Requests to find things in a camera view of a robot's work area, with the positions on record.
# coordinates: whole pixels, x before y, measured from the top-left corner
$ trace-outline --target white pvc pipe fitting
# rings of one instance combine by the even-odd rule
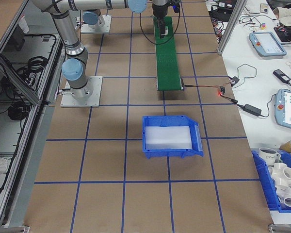
[[[291,168],[284,163],[274,163],[274,167],[269,166],[268,171],[275,182],[275,187],[285,190],[291,185]]]
[[[289,187],[287,187],[285,190],[277,188],[276,193],[282,203],[288,207],[291,207],[291,185],[289,185]]]

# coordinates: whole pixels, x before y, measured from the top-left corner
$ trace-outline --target blue storage tray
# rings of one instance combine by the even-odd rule
[[[279,150],[278,152],[281,154],[282,162],[291,168],[291,155],[283,150]],[[291,213],[291,207],[288,207],[285,204],[279,202],[274,181],[271,178],[265,161],[259,157],[259,153],[257,151],[252,151],[252,154],[262,184],[263,192],[266,197],[268,208],[270,210],[277,210],[280,213]]]
[[[199,134],[198,123],[188,118],[187,116],[144,116],[142,119],[143,135],[142,146],[143,152],[149,159],[151,157],[163,157],[163,156],[185,156],[200,155],[204,156],[202,149],[202,142]],[[148,150],[146,148],[146,127],[147,126],[189,126],[191,134],[192,149],[160,149],[160,150]]]

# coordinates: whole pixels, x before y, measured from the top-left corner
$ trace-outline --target black electronic device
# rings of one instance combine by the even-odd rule
[[[277,69],[273,72],[273,74],[281,80],[283,83],[289,83],[291,78],[289,78],[284,72],[282,72],[280,69]]]
[[[27,117],[30,106],[22,101],[12,103],[8,108],[8,116],[11,120],[23,120]]]
[[[226,12],[232,12],[237,0],[219,0],[218,2],[218,11],[226,11]]]

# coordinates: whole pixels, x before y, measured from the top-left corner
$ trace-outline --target metal base plate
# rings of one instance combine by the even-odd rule
[[[102,86],[102,76],[89,76],[88,81],[93,85],[93,93],[89,98],[83,100],[75,99],[70,92],[64,92],[61,102],[62,107],[99,107],[100,93]],[[70,88],[68,82],[66,82],[65,88]]]
[[[112,16],[102,16],[105,20],[105,25],[97,29],[90,28],[88,24],[83,24],[81,27],[82,34],[100,34],[100,33],[109,33],[111,27],[111,18]]]

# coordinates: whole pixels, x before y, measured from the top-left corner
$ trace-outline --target blue tape grid line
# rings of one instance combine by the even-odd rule
[[[34,184],[82,184],[82,183],[200,183],[200,182],[249,182],[252,179],[217,179],[217,180],[167,180],[167,181],[36,181]]]
[[[201,139],[247,139],[247,137],[201,137]],[[47,139],[48,142],[65,141],[141,141],[141,138],[59,138]]]
[[[187,29],[187,25],[186,25],[186,18],[184,18],[184,26],[185,26],[185,30],[187,32],[188,29]],[[189,35],[187,35],[187,39],[188,39],[190,52],[192,52]],[[193,59],[193,55],[192,54],[191,54],[191,61],[192,61],[194,76],[196,76],[196,70],[195,70],[194,59]],[[202,101],[201,101],[202,99],[201,99],[198,87],[197,87],[197,93],[198,93],[199,102],[202,103]],[[204,112],[203,112],[203,106],[202,105],[200,105],[200,110],[201,110],[201,113],[202,113],[202,119],[203,119],[203,123],[204,123],[205,134],[206,134],[206,137],[208,137],[207,129],[206,129],[206,122],[205,122],[205,117],[204,117]],[[220,197],[219,197],[217,182],[215,181],[215,172],[214,172],[214,167],[213,167],[213,162],[212,162],[212,157],[211,157],[211,150],[210,150],[209,140],[206,139],[206,142],[207,142],[207,147],[208,147],[208,152],[209,152],[209,157],[210,157],[210,164],[211,164],[211,170],[212,170],[212,175],[213,175],[213,179],[214,179],[214,188],[215,188],[217,201],[218,201],[218,207],[219,207],[219,213],[220,213],[220,218],[221,218],[221,223],[222,223],[222,229],[223,229],[223,233],[226,233],[223,214],[222,214],[222,208],[221,208],[221,204],[220,204]]]
[[[122,202],[122,223],[121,233],[124,233],[125,223],[125,194],[126,194],[126,168],[127,168],[127,143],[128,143],[128,117],[129,117],[129,87],[130,87],[130,71],[131,71],[131,50],[132,50],[132,21],[133,13],[131,13],[131,24],[130,24],[130,45],[129,45],[129,72],[128,72],[128,90],[127,90],[127,111],[126,111],[126,132],[125,132],[125,157],[124,157],[124,182],[123,182],[123,202]]]
[[[166,101],[165,101],[165,92],[163,91],[163,109],[164,116],[166,116]],[[171,218],[171,230],[172,233],[175,233],[175,224],[174,224],[174,210],[173,210],[173,195],[171,189],[171,177],[170,177],[170,163],[169,157],[167,157],[167,170],[168,170],[168,189],[169,189],[169,204],[170,204],[170,218]]]

